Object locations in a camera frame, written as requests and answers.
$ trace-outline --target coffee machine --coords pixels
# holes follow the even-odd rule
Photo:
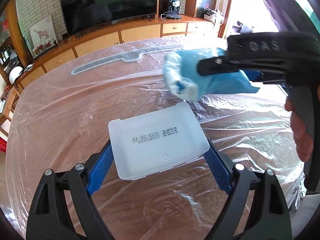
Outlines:
[[[181,19],[179,0],[159,0],[159,14],[166,19]]]

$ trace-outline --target tv screen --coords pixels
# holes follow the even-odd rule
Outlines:
[[[157,0],[60,0],[69,35],[98,24],[156,14]]]

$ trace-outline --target white plastic container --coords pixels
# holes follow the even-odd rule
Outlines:
[[[125,120],[109,122],[118,175],[135,180],[194,160],[209,142],[186,102]]]

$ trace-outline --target red object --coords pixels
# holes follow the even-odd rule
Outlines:
[[[0,137],[0,151],[4,153],[7,151],[7,142],[3,140],[1,137]]]
[[[4,28],[5,30],[8,29],[8,20],[7,20],[7,19],[5,19],[4,22],[3,22],[3,28]]]

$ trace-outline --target metal screw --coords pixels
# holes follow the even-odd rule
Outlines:
[[[237,164],[236,164],[236,169],[237,169],[238,171],[243,171],[243,170],[244,170],[243,164],[237,163]]]
[[[51,173],[52,173],[52,170],[51,170],[51,169],[47,169],[47,170],[45,170],[45,172],[44,172],[44,174],[45,174],[46,176],[49,176]]]
[[[273,175],[275,174],[274,171],[271,170],[271,169],[267,169],[267,173],[268,173],[268,175],[270,175],[270,176],[273,176]]]
[[[77,171],[80,171],[84,168],[84,165],[82,163],[78,163],[76,166],[75,166],[76,170]]]
[[[216,58],[214,60],[214,62],[217,63],[217,64],[222,64],[222,59],[221,58]]]

